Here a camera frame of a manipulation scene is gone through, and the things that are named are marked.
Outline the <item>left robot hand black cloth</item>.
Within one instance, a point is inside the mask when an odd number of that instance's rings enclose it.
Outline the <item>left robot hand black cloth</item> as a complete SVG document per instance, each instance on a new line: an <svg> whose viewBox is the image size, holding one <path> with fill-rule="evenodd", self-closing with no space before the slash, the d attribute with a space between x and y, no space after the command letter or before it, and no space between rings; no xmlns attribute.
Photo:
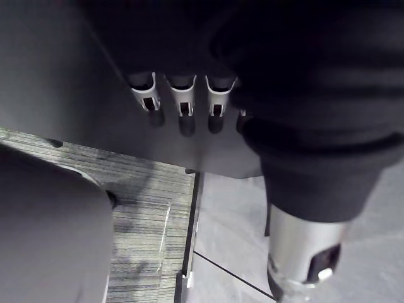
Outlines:
<svg viewBox="0 0 404 303"><path fill-rule="evenodd" d="M225 109L259 157L268 283L304 302L331 277L345 232L403 158L402 1L82 1L101 44L155 124L156 75L182 134L204 78L208 127Z"/></svg>

